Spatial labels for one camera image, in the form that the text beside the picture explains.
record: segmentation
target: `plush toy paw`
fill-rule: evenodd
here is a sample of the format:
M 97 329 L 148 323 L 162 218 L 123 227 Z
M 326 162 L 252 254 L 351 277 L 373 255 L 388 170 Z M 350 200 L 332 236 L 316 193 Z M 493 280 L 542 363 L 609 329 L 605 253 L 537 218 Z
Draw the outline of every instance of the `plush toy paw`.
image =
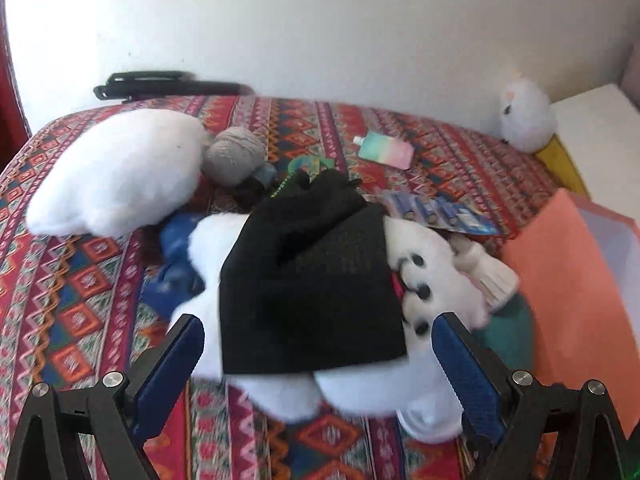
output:
M 228 380 L 261 410 L 283 422 L 314 418 L 322 405 L 322 394 L 310 374 L 230 376 Z
M 469 329 L 489 322 L 482 293 L 454 267 L 449 243 L 416 222 L 385 218 L 389 266 L 404 288 L 402 313 L 419 336 L 443 312 L 455 312 Z
M 398 422 L 415 440 L 440 444 L 462 433 L 462 405 L 453 390 L 446 394 L 444 390 L 444 386 L 440 392 L 435 388 L 398 410 Z

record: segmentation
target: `gray yarn ball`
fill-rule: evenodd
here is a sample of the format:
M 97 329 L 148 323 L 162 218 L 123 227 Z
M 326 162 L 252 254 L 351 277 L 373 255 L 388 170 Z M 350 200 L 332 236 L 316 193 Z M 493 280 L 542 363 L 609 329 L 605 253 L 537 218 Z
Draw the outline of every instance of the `gray yarn ball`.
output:
M 235 187 L 264 162 L 265 154 L 258 136 L 240 126 L 228 128 L 205 147 L 202 173 L 219 186 Z

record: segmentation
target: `orange paper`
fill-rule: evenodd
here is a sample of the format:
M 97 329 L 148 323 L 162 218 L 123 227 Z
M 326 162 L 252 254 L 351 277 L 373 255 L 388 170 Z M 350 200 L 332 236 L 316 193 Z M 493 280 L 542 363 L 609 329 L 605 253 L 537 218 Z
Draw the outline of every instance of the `orange paper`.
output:
M 629 232 L 628 243 L 639 243 L 632 219 L 561 189 L 507 243 L 503 259 L 518 273 L 520 290 L 533 312 L 538 380 L 580 389 L 585 381 L 598 379 L 607 387 L 629 436 L 640 419 L 640 354 L 629 317 L 634 306 L 628 295 L 623 301 L 620 279 L 616 282 L 607 263 L 612 261 L 612 245 L 602 245 L 602 225 L 607 221 Z M 590 231 L 594 222 L 600 222 L 598 240 Z M 614 231 L 620 242 L 620 229 Z M 620 257 L 632 260 L 626 253 Z

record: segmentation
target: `red patterned fabric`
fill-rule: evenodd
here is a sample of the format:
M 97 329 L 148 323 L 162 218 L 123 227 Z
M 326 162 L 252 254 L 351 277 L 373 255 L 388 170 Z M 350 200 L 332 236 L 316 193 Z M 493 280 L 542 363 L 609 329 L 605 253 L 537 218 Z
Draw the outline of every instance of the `red patterned fabric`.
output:
M 24 225 L 31 195 L 70 143 L 113 114 L 143 107 L 197 116 L 212 134 L 228 126 L 266 126 L 268 159 L 282 174 L 299 155 L 331 157 L 340 170 L 363 180 L 365 195 L 393 188 L 473 203 L 505 238 L 556 190 L 540 163 L 498 140 L 370 108 L 196 96 L 100 108 L 52 122 L 0 176 L 0 472 L 33 381 L 56 388 L 94 384 L 111 370 L 126 370 L 164 335 L 166 326 L 140 301 L 144 279 L 154 269 L 140 264 L 139 232 L 115 240 L 34 237 Z M 404 172 L 360 160 L 351 141 L 367 130 L 411 141 L 417 163 Z M 206 184 L 194 202 L 203 211 L 234 207 L 227 194 Z M 94 441 L 83 437 L 83 445 L 92 475 L 105 479 Z M 456 443 L 420 444 L 394 419 L 346 417 L 327 408 L 316 420 L 283 426 L 266 421 L 242 392 L 195 380 L 145 449 L 164 480 L 454 480 L 462 463 Z

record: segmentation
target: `teal cushion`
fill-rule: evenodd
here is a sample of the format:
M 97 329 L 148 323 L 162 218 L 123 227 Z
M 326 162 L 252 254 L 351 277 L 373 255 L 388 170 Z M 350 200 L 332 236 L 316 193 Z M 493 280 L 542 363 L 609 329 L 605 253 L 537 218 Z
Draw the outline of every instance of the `teal cushion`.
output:
M 507 368 L 533 369 L 531 310 L 520 293 L 492 315 L 489 325 L 473 335 L 493 350 Z

